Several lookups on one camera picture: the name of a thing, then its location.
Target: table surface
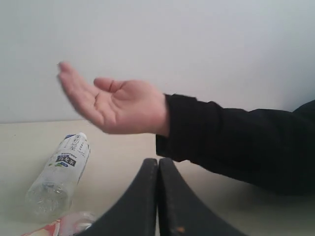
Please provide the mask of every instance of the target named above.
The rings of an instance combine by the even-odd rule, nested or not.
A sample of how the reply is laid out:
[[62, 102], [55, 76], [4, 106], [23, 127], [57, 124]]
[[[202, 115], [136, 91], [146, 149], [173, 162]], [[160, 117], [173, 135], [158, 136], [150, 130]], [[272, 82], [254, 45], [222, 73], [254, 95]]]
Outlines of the table surface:
[[[70, 211], [106, 212], [125, 192], [144, 158], [158, 158], [155, 137], [107, 135], [80, 121], [0, 124], [0, 231], [18, 236], [42, 225], [24, 210], [24, 196], [66, 134], [84, 132], [91, 155]], [[249, 236], [315, 235], [315, 197], [280, 197], [177, 163], [193, 191], [216, 214]]]

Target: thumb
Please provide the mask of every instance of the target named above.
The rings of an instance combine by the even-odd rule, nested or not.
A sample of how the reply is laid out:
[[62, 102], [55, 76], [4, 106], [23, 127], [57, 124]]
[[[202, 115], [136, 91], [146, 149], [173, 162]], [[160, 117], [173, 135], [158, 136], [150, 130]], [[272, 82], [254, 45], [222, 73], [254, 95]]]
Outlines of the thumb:
[[106, 91], [106, 92], [116, 92], [117, 90], [121, 89], [124, 85], [125, 81], [117, 81], [112, 80], [109, 78], [99, 77], [94, 79], [94, 85], [99, 89]]

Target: white wall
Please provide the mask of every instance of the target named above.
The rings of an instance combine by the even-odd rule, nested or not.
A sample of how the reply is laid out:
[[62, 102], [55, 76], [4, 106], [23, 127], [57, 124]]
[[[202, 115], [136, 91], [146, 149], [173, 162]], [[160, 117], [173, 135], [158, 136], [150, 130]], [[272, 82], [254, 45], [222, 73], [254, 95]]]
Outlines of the white wall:
[[2, 0], [0, 122], [79, 118], [60, 60], [226, 107], [315, 99], [314, 0]]

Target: palm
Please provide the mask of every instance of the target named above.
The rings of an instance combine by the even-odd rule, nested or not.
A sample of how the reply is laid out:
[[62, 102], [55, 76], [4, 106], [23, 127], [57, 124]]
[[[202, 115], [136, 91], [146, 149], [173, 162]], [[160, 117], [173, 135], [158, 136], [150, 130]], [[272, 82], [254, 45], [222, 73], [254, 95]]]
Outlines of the palm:
[[67, 63], [59, 78], [71, 104], [106, 133], [155, 132], [164, 114], [164, 95], [143, 81], [118, 82], [97, 78], [94, 86]]

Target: black sleeve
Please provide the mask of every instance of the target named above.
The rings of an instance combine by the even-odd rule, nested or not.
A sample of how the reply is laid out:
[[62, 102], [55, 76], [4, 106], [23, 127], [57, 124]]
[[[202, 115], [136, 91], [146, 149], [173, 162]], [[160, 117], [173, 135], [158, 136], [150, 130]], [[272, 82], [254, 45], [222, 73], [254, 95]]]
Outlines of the black sleeve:
[[281, 194], [315, 192], [315, 101], [294, 112], [224, 109], [166, 95], [170, 133], [157, 154]]

